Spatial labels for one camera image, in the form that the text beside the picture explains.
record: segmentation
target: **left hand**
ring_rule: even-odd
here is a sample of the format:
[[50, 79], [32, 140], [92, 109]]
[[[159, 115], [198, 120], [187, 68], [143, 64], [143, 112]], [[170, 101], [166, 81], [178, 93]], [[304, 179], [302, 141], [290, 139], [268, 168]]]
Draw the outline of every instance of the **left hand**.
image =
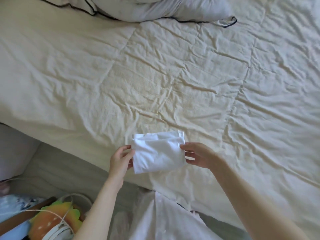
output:
[[124, 145], [119, 147], [116, 152], [110, 158], [110, 170], [108, 180], [112, 181], [112, 184], [119, 190], [123, 185], [123, 177], [128, 169], [133, 167], [132, 157], [134, 156], [134, 150], [124, 152], [130, 149], [131, 145]]

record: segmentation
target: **orange plush toy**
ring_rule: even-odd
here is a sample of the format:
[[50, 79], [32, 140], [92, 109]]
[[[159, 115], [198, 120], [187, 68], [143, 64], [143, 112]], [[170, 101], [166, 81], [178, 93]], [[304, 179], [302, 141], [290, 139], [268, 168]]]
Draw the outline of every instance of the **orange plush toy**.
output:
[[71, 202], [56, 201], [50, 206], [43, 207], [34, 218], [30, 220], [31, 229], [29, 231], [30, 240], [42, 240], [42, 238], [49, 232], [54, 226], [61, 223], [61, 218], [72, 228], [73, 232], [76, 233], [82, 225], [80, 218], [80, 211], [74, 209]]

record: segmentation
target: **hand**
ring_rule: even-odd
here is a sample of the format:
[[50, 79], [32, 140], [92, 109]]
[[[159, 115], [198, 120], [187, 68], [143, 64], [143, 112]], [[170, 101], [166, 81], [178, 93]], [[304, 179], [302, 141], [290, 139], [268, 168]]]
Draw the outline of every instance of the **hand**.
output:
[[110, 158], [108, 180], [111, 180], [118, 190], [123, 185], [123, 177], [125, 176], [127, 170], [133, 167], [132, 157], [134, 156], [135, 151], [130, 150], [129, 152], [124, 152], [130, 148], [131, 145], [119, 147]]
[[209, 168], [212, 162], [219, 158], [212, 149], [200, 142], [186, 142], [185, 145], [181, 144], [180, 148], [186, 151], [186, 157], [194, 158], [186, 159], [186, 162], [198, 167]]

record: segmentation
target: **white pillowcase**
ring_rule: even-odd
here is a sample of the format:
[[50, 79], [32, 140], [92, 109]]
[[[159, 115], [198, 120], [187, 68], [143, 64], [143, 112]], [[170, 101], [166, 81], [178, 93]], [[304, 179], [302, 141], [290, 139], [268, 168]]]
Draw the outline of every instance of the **white pillowcase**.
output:
[[160, 170], [175, 170], [186, 164], [183, 131], [134, 134], [131, 148], [134, 173], [148, 173]]

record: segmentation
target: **mattress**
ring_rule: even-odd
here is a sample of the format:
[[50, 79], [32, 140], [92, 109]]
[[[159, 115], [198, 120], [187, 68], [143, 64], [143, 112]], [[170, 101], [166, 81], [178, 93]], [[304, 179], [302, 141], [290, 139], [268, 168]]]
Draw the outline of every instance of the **mattress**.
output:
[[[105, 170], [132, 134], [182, 130], [318, 239], [319, 0], [229, 2], [224, 29], [1, 0], [0, 121]], [[243, 227], [206, 169], [126, 181]]]

